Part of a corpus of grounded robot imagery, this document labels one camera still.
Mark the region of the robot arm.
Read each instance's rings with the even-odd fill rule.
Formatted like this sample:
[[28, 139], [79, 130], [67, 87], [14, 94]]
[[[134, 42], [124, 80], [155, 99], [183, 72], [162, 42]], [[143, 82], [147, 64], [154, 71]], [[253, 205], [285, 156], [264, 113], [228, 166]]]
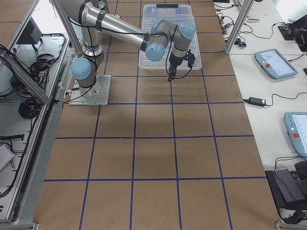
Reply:
[[156, 20], [150, 32], [146, 32], [124, 20], [99, 9], [89, 0], [61, 0], [60, 5], [68, 19], [75, 21], [86, 31], [103, 32], [122, 42], [131, 44], [143, 51], [146, 57], [157, 62], [163, 58], [165, 50], [172, 50], [166, 57], [168, 81], [177, 78], [177, 67], [186, 61], [192, 69], [195, 56], [189, 49], [196, 28], [192, 22], [176, 24], [165, 19]]

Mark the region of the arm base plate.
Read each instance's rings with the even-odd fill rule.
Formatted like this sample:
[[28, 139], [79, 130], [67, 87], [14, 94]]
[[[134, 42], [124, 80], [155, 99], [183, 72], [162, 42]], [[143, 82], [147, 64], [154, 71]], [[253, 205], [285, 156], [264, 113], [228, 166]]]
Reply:
[[96, 83], [89, 92], [87, 89], [80, 88], [77, 80], [75, 80], [75, 90], [71, 94], [70, 106], [96, 106], [108, 105], [109, 91], [111, 84], [111, 75], [97, 75]]

